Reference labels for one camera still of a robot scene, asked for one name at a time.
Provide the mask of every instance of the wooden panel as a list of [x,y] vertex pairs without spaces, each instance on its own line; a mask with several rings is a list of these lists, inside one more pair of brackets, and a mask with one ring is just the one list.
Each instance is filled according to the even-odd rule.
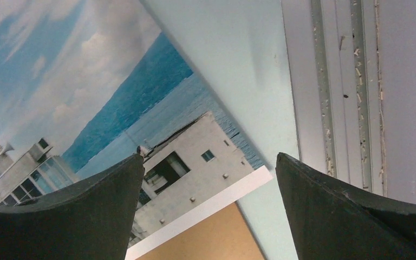
[[138,260],[263,260],[235,203]]

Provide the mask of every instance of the blue sky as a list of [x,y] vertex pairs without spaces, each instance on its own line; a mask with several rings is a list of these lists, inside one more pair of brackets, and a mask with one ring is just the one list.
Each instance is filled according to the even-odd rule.
[[62,153],[159,33],[138,0],[0,0],[0,142]]

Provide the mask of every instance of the mountain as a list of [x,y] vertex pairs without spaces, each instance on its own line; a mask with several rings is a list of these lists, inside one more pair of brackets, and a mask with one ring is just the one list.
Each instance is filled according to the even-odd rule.
[[74,172],[78,171],[192,73],[168,38],[161,33],[62,157]]

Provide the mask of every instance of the concrete building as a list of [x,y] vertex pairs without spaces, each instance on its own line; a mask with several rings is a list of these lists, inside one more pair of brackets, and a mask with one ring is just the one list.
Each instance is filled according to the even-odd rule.
[[51,149],[42,138],[13,161],[7,155],[13,148],[0,145],[0,205],[16,205],[79,180],[61,157],[50,154]]
[[133,245],[239,181],[254,169],[211,112],[173,133],[145,157]]

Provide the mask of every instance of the printed photo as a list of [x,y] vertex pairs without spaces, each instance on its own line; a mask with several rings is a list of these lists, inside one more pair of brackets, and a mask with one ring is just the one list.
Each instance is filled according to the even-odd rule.
[[129,246],[263,165],[138,0],[0,1],[0,206],[133,154]]

